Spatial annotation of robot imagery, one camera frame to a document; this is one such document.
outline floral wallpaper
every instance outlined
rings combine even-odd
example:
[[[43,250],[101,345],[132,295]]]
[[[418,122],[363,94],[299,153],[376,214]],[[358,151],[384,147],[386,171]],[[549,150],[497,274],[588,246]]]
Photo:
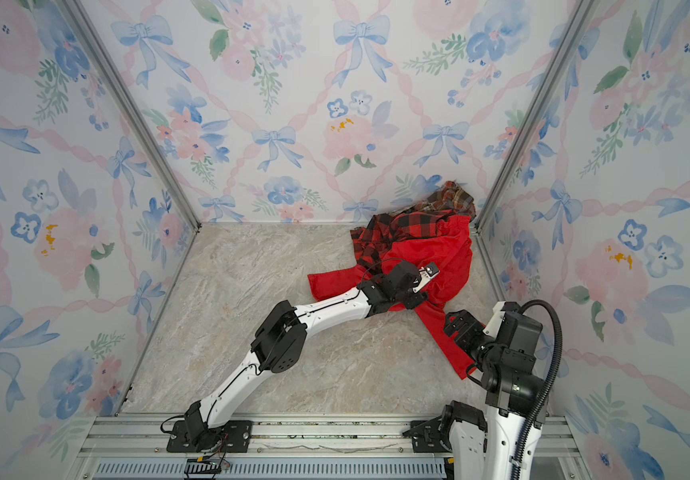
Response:
[[[0,0],[0,478],[63,478],[192,228],[49,1]]]
[[[575,4],[83,2],[194,211],[227,222],[362,221],[446,180],[483,206]]]
[[[690,478],[690,0],[600,0],[553,95],[484,232],[500,284],[561,317],[593,477]]]

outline metal corner post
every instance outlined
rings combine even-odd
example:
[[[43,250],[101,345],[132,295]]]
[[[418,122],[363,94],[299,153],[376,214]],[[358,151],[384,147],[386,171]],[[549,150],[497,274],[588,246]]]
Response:
[[[548,103],[558,87],[558,81],[566,71],[569,62],[574,58],[574,53],[576,53],[582,35],[597,5],[598,0],[579,0],[574,14],[572,14],[567,22],[561,44],[556,48],[555,54],[544,72],[544,80],[537,89],[534,98],[532,98],[532,103],[529,104],[526,110],[524,127],[517,133],[513,148],[510,150],[510,154],[505,160],[503,168],[497,175],[494,186],[489,192],[489,198],[486,200],[486,205],[481,210],[477,223],[478,232],[480,234],[486,231],[489,222],[492,221],[499,199],[507,190],[508,182],[518,165],[518,159],[523,155],[528,140],[537,129],[539,119],[548,107]]]
[[[89,15],[86,14],[81,0],[61,0],[57,5],[59,5],[73,32],[86,48],[92,62],[100,70],[103,79],[106,80],[113,98],[119,102],[121,111],[126,114],[132,131],[137,135],[142,147],[146,150],[153,168],[156,169],[156,173],[169,191],[175,204],[185,216],[191,228],[196,230],[199,225],[198,218],[191,205],[187,202],[187,197],[182,192],[180,184],[169,169],[166,159],[162,157],[161,152],[158,150],[156,139],[146,126],[146,121],[142,117],[142,112],[137,107],[137,103],[132,98],[132,94],[121,80],[121,75],[113,64],[110,54],[102,43]]]

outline marble floor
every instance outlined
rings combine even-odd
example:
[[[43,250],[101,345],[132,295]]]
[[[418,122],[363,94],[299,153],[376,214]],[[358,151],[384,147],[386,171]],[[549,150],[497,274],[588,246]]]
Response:
[[[122,412],[184,412],[246,354],[281,300],[313,302],[307,274],[355,264],[348,226],[204,225],[142,360]],[[474,251],[447,311],[485,321],[496,299]],[[300,361],[268,379],[239,412],[434,413],[451,400],[483,407],[410,311],[346,322],[305,342]]]

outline pile of clothes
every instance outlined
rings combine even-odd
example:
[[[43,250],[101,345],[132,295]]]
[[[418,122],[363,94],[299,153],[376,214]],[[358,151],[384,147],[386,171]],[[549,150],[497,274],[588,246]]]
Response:
[[[362,278],[389,273],[401,260],[417,266],[435,263],[440,273],[425,291],[428,301],[415,311],[461,379],[472,363],[470,357],[443,332],[446,302],[468,282],[470,221],[475,218],[473,197],[448,181],[426,200],[405,210],[379,214],[369,225],[350,231],[356,265],[326,274],[308,275],[316,300],[340,295]],[[404,310],[396,305],[390,311]]]

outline plaid shirt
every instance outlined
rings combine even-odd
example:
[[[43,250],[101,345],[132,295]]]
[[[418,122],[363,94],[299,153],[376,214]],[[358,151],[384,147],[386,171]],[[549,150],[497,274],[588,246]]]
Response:
[[[356,263],[368,268],[372,275],[381,274],[382,269],[375,264],[380,262],[380,255],[388,252],[394,242],[437,236],[438,222],[446,221],[453,215],[474,218],[475,206],[473,197],[452,181],[446,182],[441,190],[408,209],[374,215],[369,225],[350,231]]]

